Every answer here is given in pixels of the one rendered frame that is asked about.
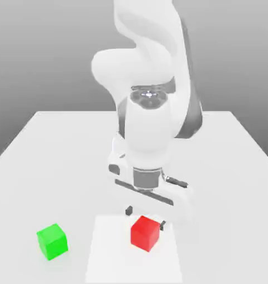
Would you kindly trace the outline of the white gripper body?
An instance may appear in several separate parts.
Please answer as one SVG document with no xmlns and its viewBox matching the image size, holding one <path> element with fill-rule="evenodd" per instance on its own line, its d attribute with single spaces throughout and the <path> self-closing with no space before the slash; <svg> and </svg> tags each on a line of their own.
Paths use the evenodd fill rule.
<svg viewBox="0 0 268 284">
<path fill-rule="evenodd" d="M 141 191 L 116 179 L 110 192 L 123 208 L 131 205 L 139 215 L 157 215 L 161 220 L 176 223 L 189 221 L 193 216 L 190 188 L 163 181 L 153 191 Z"/>
</svg>

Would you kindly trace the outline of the small red cube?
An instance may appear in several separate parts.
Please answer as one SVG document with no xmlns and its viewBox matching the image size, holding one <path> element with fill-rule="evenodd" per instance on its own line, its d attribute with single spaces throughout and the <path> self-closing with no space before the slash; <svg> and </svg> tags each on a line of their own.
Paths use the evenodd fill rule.
<svg viewBox="0 0 268 284">
<path fill-rule="evenodd" d="M 130 229 L 130 243 L 146 252 L 159 240 L 160 223 L 146 216 L 139 217 Z"/>
</svg>

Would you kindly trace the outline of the small green cube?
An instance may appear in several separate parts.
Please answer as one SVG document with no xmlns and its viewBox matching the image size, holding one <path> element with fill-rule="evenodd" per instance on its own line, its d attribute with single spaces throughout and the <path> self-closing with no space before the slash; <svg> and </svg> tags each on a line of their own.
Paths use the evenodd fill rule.
<svg viewBox="0 0 268 284">
<path fill-rule="evenodd" d="M 68 251 L 66 234 L 58 224 L 37 231 L 36 235 L 39 248 L 48 261 Z"/>
</svg>

